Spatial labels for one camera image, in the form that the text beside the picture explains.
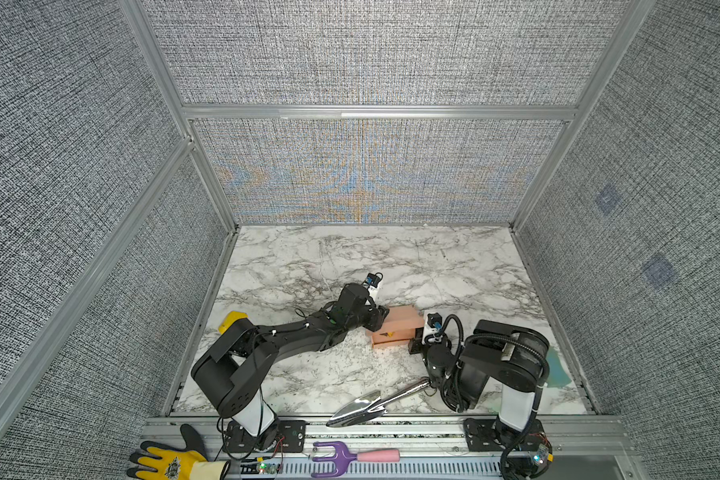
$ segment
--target purple hand fork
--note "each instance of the purple hand fork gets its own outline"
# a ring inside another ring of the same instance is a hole
[[[374,450],[373,452],[350,453],[344,442],[315,442],[315,447],[334,447],[336,453],[329,457],[313,458],[313,462],[333,462],[336,470],[333,472],[313,473],[313,478],[340,477],[347,472],[349,464],[358,462],[400,462],[400,451],[396,448],[389,450]]]

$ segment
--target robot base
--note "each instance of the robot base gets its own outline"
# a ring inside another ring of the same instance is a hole
[[[495,422],[495,418],[467,418],[464,420],[464,436],[470,452],[501,452],[504,450],[504,445],[509,443],[512,438],[499,438],[494,429]],[[530,425],[528,436],[519,445],[522,452],[536,452],[539,445],[544,442],[540,436],[535,436],[535,433],[544,436],[544,428],[537,419],[534,419]]]
[[[281,449],[284,453],[301,453],[304,450],[304,433],[307,422],[302,420],[280,420],[275,438],[283,437]],[[239,423],[230,420],[227,427],[226,450],[231,454],[247,453],[256,439]],[[277,440],[259,453],[272,453]]]

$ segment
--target yellow glove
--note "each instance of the yellow glove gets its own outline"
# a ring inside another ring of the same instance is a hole
[[[135,452],[130,460],[138,467],[127,475],[142,480],[221,480],[229,470],[228,462],[208,462],[202,437],[191,425],[180,428],[186,447],[178,449],[156,442],[142,442],[146,453]]]

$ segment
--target gray fabric wall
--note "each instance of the gray fabric wall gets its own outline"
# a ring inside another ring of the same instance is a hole
[[[243,223],[509,222],[556,120],[196,120]]]
[[[188,158],[0,442],[0,479],[125,476],[225,236]]]
[[[0,2],[0,384],[179,138],[115,0]]]
[[[720,2],[658,1],[520,240],[654,480],[720,478]]]
[[[576,105],[629,0],[143,4],[185,103]],[[508,221],[560,125],[196,123],[242,222],[308,224]]]
[[[628,3],[144,6],[190,103],[575,104]]]

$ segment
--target glove cuff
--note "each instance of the glove cuff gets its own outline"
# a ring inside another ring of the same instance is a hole
[[[229,469],[229,462],[198,462],[192,466],[190,480],[221,480]]]

